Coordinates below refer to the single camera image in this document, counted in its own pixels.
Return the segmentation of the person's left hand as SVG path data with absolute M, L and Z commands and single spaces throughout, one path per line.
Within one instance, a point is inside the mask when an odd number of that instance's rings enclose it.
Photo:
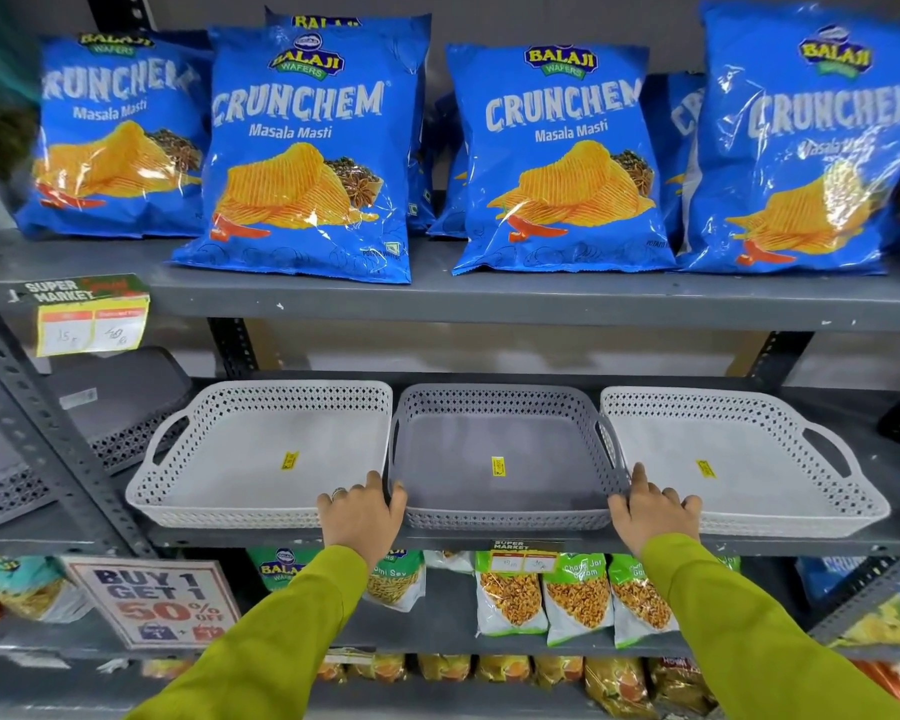
M 368 472 L 363 484 L 319 495 L 316 510 L 324 548 L 348 549 L 372 573 L 393 548 L 403 523 L 403 519 L 389 519 L 389 500 L 376 471 Z

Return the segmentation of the person's right hand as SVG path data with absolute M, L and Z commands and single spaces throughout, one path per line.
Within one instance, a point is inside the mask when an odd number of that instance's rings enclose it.
M 629 493 L 614 493 L 607 503 L 611 523 L 629 552 L 642 560 L 648 543 L 660 536 L 683 535 L 700 540 L 703 500 L 696 495 L 679 496 L 672 487 L 659 488 L 649 479 L 646 502 L 629 503 Z

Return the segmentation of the grey perforated plastic tray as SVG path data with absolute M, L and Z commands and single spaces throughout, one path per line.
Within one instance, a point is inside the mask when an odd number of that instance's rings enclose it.
M 424 531 L 600 531 L 629 488 L 610 428 L 570 386 L 418 384 L 394 409 L 387 477 Z M 506 477 L 492 477 L 492 456 Z

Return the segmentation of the person's right forearm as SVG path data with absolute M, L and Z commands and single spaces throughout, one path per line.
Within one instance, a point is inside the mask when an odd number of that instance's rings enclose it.
M 657 535 L 640 560 L 727 720 L 900 720 L 899 700 L 697 540 Z

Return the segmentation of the white perforated plastic tray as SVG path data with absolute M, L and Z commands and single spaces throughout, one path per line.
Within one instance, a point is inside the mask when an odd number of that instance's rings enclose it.
M 760 539 L 844 539 L 887 519 L 887 498 L 852 448 L 783 400 L 756 391 L 607 386 L 611 457 L 682 498 L 702 499 L 700 531 Z M 696 460 L 718 478 L 705 479 Z
M 384 472 L 393 407 L 382 381 L 207 386 L 156 428 L 125 502 L 169 529 L 317 528 L 321 494 Z M 288 451 L 300 454 L 284 471 Z

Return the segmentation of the small shelf price tag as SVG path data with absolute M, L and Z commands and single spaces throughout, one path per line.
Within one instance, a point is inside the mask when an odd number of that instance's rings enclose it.
M 562 544 L 547 540 L 499 539 L 487 552 L 486 571 L 511 574 L 552 573 Z

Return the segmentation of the row of green white snack packets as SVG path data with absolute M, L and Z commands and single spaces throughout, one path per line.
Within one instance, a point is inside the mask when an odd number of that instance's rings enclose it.
M 409 572 L 397 560 L 390 560 L 391 552 L 392 549 L 369 573 L 360 602 L 349 620 L 369 589 L 381 582 L 396 581 L 403 593 L 408 593 L 414 585 L 412 579 L 425 568 L 424 558 L 420 557 Z M 567 632 L 553 631 L 552 609 L 577 629 L 590 631 L 602 629 L 606 614 L 611 611 L 614 640 L 618 641 L 619 607 L 634 614 L 648 628 L 662 630 L 674 620 L 675 628 L 681 632 L 672 608 L 648 577 L 641 559 L 634 555 L 614 554 L 612 561 L 607 562 L 603 553 L 559 554 L 555 568 L 547 574 L 490 572 L 486 570 L 488 557 L 488 552 L 486 559 L 477 555 L 474 563 L 477 635 L 495 637 L 529 629 L 533 634 L 546 634 L 551 646 L 572 639 Z M 643 605 L 648 607 L 635 612 Z

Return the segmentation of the grey metal shelf rack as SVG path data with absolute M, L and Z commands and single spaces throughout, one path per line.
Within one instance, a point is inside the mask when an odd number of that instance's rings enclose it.
M 806 415 L 839 428 L 869 468 L 876 486 L 900 496 L 900 444 L 876 435 L 870 404 L 890 401 L 874 391 L 786 389 L 783 384 L 818 334 L 900 334 L 900 254 L 886 275 L 783 274 L 770 276 L 651 273 L 477 272 L 451 275 L 459 241 L 415 240 L 412 283 L 362 284 L 347 280 L 261 275 L 168 264 L 176 240 L 48 239 L 25 241 L 0 232 L 0 317 L 34 316 L 29 286 L 62 286 L 80 277 L 116 281 L 138 277 L 156 315 L 204 317 L 229 380 L 378 379 L 395 392 L 429 382 L 561 384 L 600 391 L 603 383 L 682 386 L 773 394 Z M 267 369 L 244 321 L 312 320 L 332 325 L 450 324 L 683 328 L 766 332 L 744 376 L 684 377 L 491 375 L 488 371 L 432 373 L 364 369 L 350 372 Z M 4 324 L 0 319 L 0 328 Z

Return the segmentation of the row of yellow snack packets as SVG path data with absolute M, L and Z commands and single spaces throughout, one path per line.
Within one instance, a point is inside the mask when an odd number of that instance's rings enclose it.
M 481 654 L 406 656 L 402 677 L 319 679 L 300 720 L 716 720 L 684 660 Z

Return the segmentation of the white red promo sign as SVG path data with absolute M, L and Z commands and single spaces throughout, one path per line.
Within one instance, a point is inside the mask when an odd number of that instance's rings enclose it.
M 62 556 L 60 561 L 129 650 L 203 651 L 242 616 L 215 560 Z

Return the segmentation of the blue yellow snack packets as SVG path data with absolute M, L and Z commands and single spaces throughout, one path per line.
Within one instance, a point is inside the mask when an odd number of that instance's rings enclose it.
M 799 557 L 812 638 L 864 657 L 900 656 L 900 557 Z

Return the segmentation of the dark grey perforated tray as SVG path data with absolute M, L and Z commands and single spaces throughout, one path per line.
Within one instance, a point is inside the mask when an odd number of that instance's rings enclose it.
M 193 392 L 189 375 L 157 346 L 106 358 L 89 356 L 46 380 L 110 475 L 139 464 L 156 428 Z M 55 501 L 0 432 L 0 525 Z

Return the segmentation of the row of blue chip packets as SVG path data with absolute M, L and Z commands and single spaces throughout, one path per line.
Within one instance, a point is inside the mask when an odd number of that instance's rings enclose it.
M 576 40 L 448 44 L 452 274 L 882 274 L 900 22 L 703 0 L 702 74 Z M 25 234 L 185 238 L 194 269 L 412 281 L 429 14 L 84 32 L 41 50 Z

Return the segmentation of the yellow shelf price tag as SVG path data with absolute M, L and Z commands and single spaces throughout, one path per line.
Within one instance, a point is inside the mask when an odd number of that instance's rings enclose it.
M 10 303 L 36 308 L 39 358 L 137 350 L 151 308 L 150 288 L 136 274 L 29 281 L 8 292 Z

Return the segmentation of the teal yellow snack packets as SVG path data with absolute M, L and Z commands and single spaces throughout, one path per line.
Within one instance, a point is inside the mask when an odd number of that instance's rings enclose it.
M 70 624 L 93 609 L 53 556 L 0 556 L 0 618 Z

